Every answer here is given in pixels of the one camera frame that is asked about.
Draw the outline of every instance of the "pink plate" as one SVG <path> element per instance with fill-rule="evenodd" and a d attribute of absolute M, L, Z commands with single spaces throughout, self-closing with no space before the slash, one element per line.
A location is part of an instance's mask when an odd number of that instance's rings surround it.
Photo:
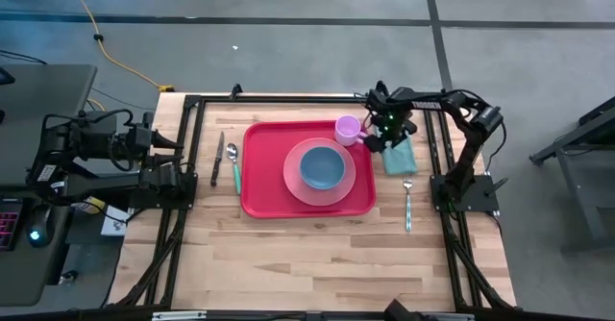
<path fill-rule="evenodd" d="M 346 173 L 342 180 L 334 188 L 329 190 L 317 190 L 306 184 L 301 178 L 299 165 L 301 158 L 310 149 L 315 147 L 329 147 L 342 156 L 346 164 Z M 357 169 L 355 162 L 348 150 L 341 144 L 322 137 L 309 138 L 297 144 L 286 156 L 283 167 L 284 182 L 288 190 L 300 201 L 311 206 L 329 206 L 341 201 L 355 184 Z"/>

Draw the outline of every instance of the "keyboard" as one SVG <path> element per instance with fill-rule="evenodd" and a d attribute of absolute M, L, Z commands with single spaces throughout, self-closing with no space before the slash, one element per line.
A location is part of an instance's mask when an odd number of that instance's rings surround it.
<path fill-rule="evenodd" d="M 12 250 L 22 210 L 22 200 L 0 200 L 0 252 Z"/>

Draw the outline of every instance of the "desk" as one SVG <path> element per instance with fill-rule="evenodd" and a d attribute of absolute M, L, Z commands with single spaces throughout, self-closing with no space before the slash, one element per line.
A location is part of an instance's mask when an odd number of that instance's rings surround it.
<path fill-rule="evenodd" d="M 184 96 L 161 95 L 155 126 L 163 135 L 176 135 Z M 173 309 L 382 311 L 394 298 L 409 309 L 454 308 L 441 223 L 431 206 L 424 118 L 418 111 L 413 121 L 419 131 L 412 142 L 419 172 L 413 177 L 410 234 L 405 231 L 402 179 L 384 173 L 379 155 L 373 155 L 377 203 L 362 216 L 253 219 L 239 205 L 232 164 L 226 158 L 220 165 L 218 186 L 209 186 L 221 130 L 226 143 L 235 143 L 242 152 L 243 135 L 256 122 L 336 119 L 341 113 L 362 117 L 365 109 L 358 105 L 208 104 L 196 163 L 197 200 L 185 227 Z M 451 135 L 459 153 L 463 135 L 453 125 Z M 484 214 L 469 213 L 467 218 L 477 265 L 503 298 L 514 304 L 495 223 Z M 147 210 L 129 225 L 110 303 L 124 297 L 150 263 L 159 222 L 160 211 Z M 460 273 L 469 301 L 467 276 Z"/>
<path fill-rule="evenodd" d="M 86 103 L 94 81 L 92 65 L 3 65 L 15 83 L 0 86 L 0 109 L 7 113 L 0 124 L 0 194 L 11 197 L 3 188 L 25 186 L 26 169 L 32 166 L 40 141 L 40 126 L 45 114 L 75 115 Z M 52 208 L 55 234 L 44 248 L 28 242 L 25 228 L 30 208 L 22 211 L 22 229 L 14 250 L 0 253 L 0 306 L 31 306 L 38 302 L 57 252 L 63 245 L 64 227 L 70 208 Z"/>

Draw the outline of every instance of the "yellow cable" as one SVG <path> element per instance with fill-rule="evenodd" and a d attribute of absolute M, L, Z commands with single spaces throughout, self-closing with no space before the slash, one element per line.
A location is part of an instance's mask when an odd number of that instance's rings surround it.
<path fill-rule="evenodd" d="M 96 20 L 94 19 L 94 15 L 92 15 L 92 12 L 89 10 L 89 8 L 87 7 L 86 1 L 85 0 L 79 0 L 81 2 L 81 4 L 84 6 L 84 9 L 86 9 L 87 15 L 89 16 L 89 19 L 92 21 L 92 25 L 94 26 L 94 30 L 96 31 L 97 35 L 101 35 L 100 34 L 100 30 L 98 30 L 98 24 L 96 24 Z M 174 87 L 173 86 L 161 86 L 159 84 L 157 84 L 156 82 L 152 81 L 152 79 L 150 79 L 149 77 L 143 75 L 142 73 L 134 70 L 133 68 L 130 68 L 129 66 L 118 62 L 117 60 L 113 59 L 105 50 L 105 46 L 103 45 L 103 41 L 98 39 L 98 45 L 100 46 L 100 50 L 103 52 L 103 55 L 105 55 L 105 58 L 107 58 L 110 62 L 116 64 L 117 66 L 120 66 L 132 73 L 134 73 L 136 76 L 142 78 L 143 80 L 149 82 L 150 84 L 152 84 L 153 86 L 155 86 L 159 91 L 163 92 L 163 91 L 173 91 Z"/>
<path fill-rule="evenodd" d="M 98 101 L 96 101 L 94 99 L 90 99 L 90 98 L 87 98 L 87 101 L 96 104 L 96 106 L 98 106 L 102 111 L 107 111 L 107 109 L 105 109 L 103 104 L 99 103 Z"/>

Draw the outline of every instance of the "cup handle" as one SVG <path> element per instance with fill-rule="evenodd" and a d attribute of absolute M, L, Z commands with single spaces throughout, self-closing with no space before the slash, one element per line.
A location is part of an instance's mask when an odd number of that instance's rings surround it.
<path fill-rule="evenodd" d="M 364 132 L 359 132 L 358 135 L 360 138 L 357 138 L 357 143 L 361 143 L 361 144 L 363 143 L 363 139 L 368 137 L 368 135 Z"/>

